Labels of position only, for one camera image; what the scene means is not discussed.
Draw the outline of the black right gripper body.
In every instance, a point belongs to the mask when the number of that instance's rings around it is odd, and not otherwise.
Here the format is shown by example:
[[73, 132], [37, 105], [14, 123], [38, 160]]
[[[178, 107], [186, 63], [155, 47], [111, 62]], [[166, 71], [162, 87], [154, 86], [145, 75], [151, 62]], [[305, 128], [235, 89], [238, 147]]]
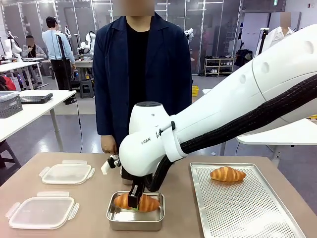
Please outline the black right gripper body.
[[134, 182], [141, 183], [144, 182], [145, 178], [149, 178], [150, 175], [146, 175], [143, 177], [133, 176], [129, 173], [123, 173], [123, 184], [124, 185], [132, 185]]

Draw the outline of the person's right hand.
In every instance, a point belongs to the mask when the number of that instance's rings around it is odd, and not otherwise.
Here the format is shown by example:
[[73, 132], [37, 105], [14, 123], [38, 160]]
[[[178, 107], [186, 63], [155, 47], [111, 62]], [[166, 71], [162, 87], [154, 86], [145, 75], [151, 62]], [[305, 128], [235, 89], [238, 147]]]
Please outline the person's right hand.
[[116, 154], [117, 145], [112, 135], [101, 135], [101, 148], [104, 153]]

